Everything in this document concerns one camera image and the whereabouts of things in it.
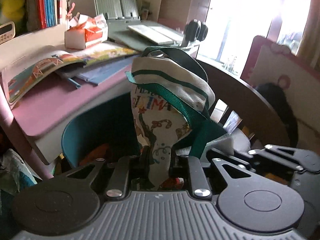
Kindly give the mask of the green white zigzag quilt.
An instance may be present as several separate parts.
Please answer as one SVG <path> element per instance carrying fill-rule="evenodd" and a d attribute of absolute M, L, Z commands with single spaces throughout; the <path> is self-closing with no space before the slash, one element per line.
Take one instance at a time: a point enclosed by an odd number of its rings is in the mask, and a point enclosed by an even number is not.
<path fill-rule="evenodd" d="M 12 149 L 1 155 L 1 190 L 16 196 L 23 189 L 37 184 L 24 160 Z"/>

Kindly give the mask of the red plastic bag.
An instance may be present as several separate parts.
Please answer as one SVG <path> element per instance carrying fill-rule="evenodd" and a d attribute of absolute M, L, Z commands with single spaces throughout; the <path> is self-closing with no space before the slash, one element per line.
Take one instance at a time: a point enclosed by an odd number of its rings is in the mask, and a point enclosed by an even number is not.
<path fill-rule="evenodd" d="M 87 163 L 95 161 L 96 159 L 104 158 L 108 149 L 109 149 L 108 144 L 102 144 L 102 145 L 98 146 L 96 149 L 92 150 L 89 154 L 87 154 L 79 162 L 79 165 L 83 166 L 83 165 L 86 165 Z"/>

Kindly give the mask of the colourful picture book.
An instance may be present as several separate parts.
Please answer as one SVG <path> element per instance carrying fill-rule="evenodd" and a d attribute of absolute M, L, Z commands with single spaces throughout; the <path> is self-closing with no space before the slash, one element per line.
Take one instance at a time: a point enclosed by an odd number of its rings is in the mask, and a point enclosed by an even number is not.
<path fill-rule="evenodd" d="M 84 69 L 136 54 L 138 52 L 133 49 L 111 42 L 96 44 L 79 51 L 44 46 L 2 70 L 5 98 L 12 108 L 37 83 L 60 68 Z"/>

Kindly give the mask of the pink digital timer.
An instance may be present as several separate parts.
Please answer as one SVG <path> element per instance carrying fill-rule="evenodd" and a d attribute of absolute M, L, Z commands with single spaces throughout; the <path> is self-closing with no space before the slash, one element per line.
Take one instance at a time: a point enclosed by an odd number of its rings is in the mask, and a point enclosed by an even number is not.
<path fill-rule="evenodd" d="M 12 40 L 16 35 L 15 23 L 10 21 L 0 26 L 0 44 Z"/>

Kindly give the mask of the christmas tote bag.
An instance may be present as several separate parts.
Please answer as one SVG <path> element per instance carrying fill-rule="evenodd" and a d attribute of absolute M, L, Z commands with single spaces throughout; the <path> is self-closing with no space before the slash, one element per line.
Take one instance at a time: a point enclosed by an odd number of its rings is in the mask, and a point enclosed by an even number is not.
<path fill-rule="evenodd" d="M 200 158 L 212 148 L 233 155 L 232 137 L 211 119 L 215 94 L 203 67 L 178 48 L 149 47 L 126 73 L 140 147 L 140 190 L 172 190 L 175 151 Z"/>

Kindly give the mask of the yellow plush toy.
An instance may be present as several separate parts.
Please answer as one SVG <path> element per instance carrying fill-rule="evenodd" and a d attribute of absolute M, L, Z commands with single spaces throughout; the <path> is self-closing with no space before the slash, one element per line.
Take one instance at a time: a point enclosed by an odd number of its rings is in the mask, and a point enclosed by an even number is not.
<path fill-rule="evenodd" d="M 25 0 L 1 0 L 1 24 L 21 22 L 25 15 Z"/>

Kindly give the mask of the row of upright books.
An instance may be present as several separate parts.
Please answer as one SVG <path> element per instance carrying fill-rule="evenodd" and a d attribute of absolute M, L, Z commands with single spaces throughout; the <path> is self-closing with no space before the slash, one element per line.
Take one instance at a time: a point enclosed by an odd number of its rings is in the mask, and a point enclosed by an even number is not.
<path fill-rule="evenodd" d="M 30 31 L 67 23 L 67 0 L 26 0 L 25 8 Z"/>

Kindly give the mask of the dark green trash bin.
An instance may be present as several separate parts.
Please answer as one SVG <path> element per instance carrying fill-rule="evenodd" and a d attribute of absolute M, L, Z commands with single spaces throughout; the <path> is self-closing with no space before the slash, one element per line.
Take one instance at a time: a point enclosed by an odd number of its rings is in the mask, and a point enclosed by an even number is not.
<path fill-rule="evenodd" d="M 61 138 L 63 155 L 71 167 L 78 167 L 90 152 L 107 144 L 106 160 L 116 162 L 126 155 L 138 155 L 130 93 L 120 95 L 76 116 Z"/>

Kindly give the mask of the tissue pack red white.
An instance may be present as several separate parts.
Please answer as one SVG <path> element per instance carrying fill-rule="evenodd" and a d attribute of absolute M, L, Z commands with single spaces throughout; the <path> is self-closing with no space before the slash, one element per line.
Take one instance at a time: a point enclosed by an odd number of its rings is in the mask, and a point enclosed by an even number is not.
<path fill-rule="evenodd" d="M 65 31 L 65 48 L 83 50 L 108 38 L 107 20 L 103 14 L 94 18 L 80 14 L 69 22 Z"/>

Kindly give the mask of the black plush on bed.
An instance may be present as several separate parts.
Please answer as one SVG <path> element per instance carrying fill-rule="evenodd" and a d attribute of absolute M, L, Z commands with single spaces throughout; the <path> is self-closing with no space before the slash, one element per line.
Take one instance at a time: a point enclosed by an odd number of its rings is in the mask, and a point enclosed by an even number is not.
<path fill-rule="evenodd" d="M 286 95 L 281 87 L 274 83 L 265 83 L 255 87 L 255 90 L 273 107 L 281 121 L 285 125 L 290 147 L 298 144 L 297 119 L 289 105 Z"/>

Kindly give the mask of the dark wooden chair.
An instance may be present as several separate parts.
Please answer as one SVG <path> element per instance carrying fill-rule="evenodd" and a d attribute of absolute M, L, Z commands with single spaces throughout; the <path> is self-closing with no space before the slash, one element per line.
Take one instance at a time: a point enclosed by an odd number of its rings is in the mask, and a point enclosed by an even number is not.
<path fill-rule="evenodd" d="M 263 145 L 290 146 L 285 125 L 272 106 L 245 81 L 227 71 L 198 60 L 206 71 L 208 83 L 216 100 L 223 101 L 230 111 L 242 119 L 240 126 L 247 127 Z"/>

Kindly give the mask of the pink study desk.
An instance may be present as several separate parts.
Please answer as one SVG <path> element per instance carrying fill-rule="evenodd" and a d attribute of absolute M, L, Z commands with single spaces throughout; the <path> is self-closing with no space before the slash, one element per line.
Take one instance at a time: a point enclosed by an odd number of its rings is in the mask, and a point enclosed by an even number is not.
<path fill-rule="evenodd" d="M 56 74 L 40 81 L 10 108 L 1 92 L 1 128 L 14 149 L 41 179 L 52 178 L 48 165 L 61 150 L 62 132 L 80 113 L 127 92 L 120 70 L 98 86 L 76 89 Z"/>

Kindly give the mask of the open white notebook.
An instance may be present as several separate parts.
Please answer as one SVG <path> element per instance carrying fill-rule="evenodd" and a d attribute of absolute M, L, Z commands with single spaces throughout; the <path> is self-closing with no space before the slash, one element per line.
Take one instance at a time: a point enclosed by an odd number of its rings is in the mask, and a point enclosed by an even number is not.
<path fill-rule="evenodd" d="M 183 36 L 163 26 L 143 24 L 128 25 L 127 28 L 157 45 L 181 44 Z"/>

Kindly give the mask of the green book stand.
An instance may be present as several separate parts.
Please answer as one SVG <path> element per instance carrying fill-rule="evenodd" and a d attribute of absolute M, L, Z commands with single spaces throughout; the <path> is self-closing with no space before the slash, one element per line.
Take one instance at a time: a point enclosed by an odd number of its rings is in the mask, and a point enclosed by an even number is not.
<path fill-rule="evenodd" d="M 123 44 L 137 51 L 144 51 L 145 48 L 150 46 L 165 46 L 180 48 L 188 54 L 194 53 L 200 45 L 200 41 L 191 42 L 187 47 L 182 47 L 181 44 L 157 45 L 129 30 L 127 28 L 128 25 L 138 24 L 163 26 L 169 30 L 173 30 L 157 22 L 141 20 L 138 15 L 136 0 L 94 0 L 94 3 L 97 15 L 103 14 L 107 20 L 109 41 Z"/>

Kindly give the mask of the blue folders on desk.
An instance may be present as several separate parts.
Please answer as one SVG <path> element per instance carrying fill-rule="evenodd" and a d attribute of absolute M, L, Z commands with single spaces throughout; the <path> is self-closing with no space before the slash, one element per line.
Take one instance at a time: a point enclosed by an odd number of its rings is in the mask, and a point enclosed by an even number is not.
<path fill-rule="evenodd" d="M 81 88 L 83 82 L 98 86 L 109 77 L 129 66 L 137 56 L 120 57 L 91 66 L 80 66 L 79 63 L 72 64 L 57 70 L 56 74 L 72 84 L 76 89 Z"/>

